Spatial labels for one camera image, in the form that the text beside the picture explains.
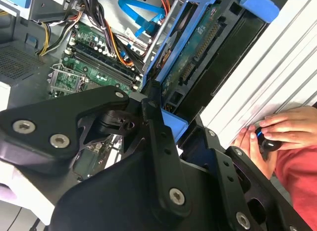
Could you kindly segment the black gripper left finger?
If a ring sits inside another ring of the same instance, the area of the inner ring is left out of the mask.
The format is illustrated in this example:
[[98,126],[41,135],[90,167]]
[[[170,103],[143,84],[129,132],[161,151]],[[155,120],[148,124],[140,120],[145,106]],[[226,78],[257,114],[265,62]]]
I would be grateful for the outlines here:
[[62,175],[86,145],[117,134],[125,159],[149,112],[162,115],[156,81],[140,101],[106,86],[6,110],[0,114],[0,157],[38,175]]

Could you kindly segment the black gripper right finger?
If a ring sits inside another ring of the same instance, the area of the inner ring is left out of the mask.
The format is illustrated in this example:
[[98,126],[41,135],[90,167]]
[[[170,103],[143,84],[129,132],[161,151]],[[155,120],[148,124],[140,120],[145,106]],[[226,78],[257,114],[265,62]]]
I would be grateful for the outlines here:
[[308,231],[310,227],[237,147],[224,149],[199,116],[182,136],[182,164],[201,231]]

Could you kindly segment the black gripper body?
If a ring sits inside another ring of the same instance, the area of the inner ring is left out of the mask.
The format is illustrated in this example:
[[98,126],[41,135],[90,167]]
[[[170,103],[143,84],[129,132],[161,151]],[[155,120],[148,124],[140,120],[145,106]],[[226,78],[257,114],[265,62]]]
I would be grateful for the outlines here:
[[144,113],[132,154],[66,192],[51,231],[199,231],[184,165],[160,113]]

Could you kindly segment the person's left hand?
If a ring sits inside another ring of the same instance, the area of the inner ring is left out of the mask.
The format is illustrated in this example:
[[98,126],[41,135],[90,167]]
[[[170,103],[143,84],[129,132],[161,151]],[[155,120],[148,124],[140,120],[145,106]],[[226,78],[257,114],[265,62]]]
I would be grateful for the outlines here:
[[248,128],[243,128],[232,143],[233,146],[240,148],[257,166],[263,165],[263,160],[258,139],[255,134],[256,128],[254,125],[250,125]]

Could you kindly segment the person's right hand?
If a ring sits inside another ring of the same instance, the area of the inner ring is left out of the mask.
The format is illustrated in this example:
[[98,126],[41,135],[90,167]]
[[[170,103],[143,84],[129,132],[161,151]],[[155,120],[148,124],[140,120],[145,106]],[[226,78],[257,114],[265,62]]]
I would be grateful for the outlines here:
[[317,109],[299,107],[266,116],[260,121],[266,139],[280,141],[281,150],[301,149],[317,144]]

